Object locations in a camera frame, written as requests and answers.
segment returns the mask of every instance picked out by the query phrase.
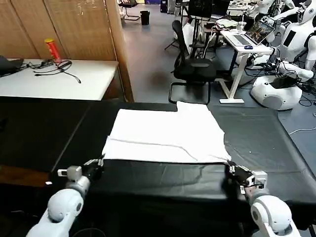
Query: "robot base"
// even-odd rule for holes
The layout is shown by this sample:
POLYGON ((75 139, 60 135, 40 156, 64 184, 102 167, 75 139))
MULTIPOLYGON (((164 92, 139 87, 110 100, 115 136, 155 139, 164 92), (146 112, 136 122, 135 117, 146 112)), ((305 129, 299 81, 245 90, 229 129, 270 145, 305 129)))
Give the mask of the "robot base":
POLYGON ((275 89, 270 85, 275 76, 263 76, 256 79, 250 92, 261 105, 274 110, 292 109, 300 101, 302 90, 297 86, 275 89))

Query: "white cloth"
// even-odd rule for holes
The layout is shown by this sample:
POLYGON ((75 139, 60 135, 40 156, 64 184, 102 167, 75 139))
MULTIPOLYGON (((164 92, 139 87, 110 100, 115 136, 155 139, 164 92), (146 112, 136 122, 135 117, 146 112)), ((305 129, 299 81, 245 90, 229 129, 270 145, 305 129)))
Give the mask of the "white cloth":
POLYGON ((228 19, 219 19, 216 21, 217 25, 221 28, 235 27, 238 25, 237 21, 228 20, 228 19))
POLYGON ((172 163, 226 162, 224 132, 205 105, 178 112, 120 110, 103 148, 105 159, 172 163))

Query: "black tablecloth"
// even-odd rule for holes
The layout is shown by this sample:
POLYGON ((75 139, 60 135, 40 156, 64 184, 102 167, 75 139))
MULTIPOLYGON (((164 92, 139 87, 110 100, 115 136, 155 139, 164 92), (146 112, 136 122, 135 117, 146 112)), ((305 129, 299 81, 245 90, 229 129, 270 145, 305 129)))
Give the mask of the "black tablecloth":
POLYGON ((91 103, 0 97, 0 164, 50 172, 91 103))
MULTIPOLYGON (((263 108, 209 108, 225 131, 225 145, 232 160, 252 170, 267 172, 271 194, 286 201, 296 225, 306 228, 316 213, 315 177, 276 112, 263 108)), ((95 102, 55 170, 99 157, 119 109, 176 111, 170 104, 95 102)), ((227 183, 221 164, 107 160, 101 180, 90 189, 86 206, 115 210, 121 220, 129 213, 126 217, 129 228, 143 228, 144 223, 153 225, 152 220, 162 221, 162 216, 169 216, 170 220, 164 219, 156 223, 157 226, 167 222, 171 226, 181 226, 186 233, 187 225, 190 230, 207 229, 205 220, 250 221, 249 206, 235 191, 227 183), (137 213, 141 214, 141 219, 136 218, 137 213)))

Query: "laptop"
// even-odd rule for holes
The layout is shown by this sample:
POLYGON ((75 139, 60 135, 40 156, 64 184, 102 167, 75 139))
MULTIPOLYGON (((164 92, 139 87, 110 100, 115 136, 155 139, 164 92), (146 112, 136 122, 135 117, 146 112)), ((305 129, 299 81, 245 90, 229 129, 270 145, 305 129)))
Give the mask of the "laptop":
POLYGON ((244 35, 238 33, 232 34, 229 39, 235 46, 257 46, 274 30, 275 29, 267 23, 258 21, 255 22, 244 35))
POLYGON ((221 19, 226 16, 230 1, 216 0, 212 4, 212 19, 221 19))

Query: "computer monitor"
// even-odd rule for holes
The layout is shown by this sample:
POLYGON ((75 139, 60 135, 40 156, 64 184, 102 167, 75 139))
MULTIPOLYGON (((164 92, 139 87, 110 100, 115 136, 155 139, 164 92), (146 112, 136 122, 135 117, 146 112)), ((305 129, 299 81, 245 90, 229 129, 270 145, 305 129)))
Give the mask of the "computer monitor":
POLYGON ((230 1, 213 0, 212 15, 226 16, 230 1))
POLYGON ((269 26, 267 23, 263 21, 257 21, 253 24, 253 26, 246 32, 246 36, 248 36, 255 43, 261 43, 272 31, 274 28, 269 26))

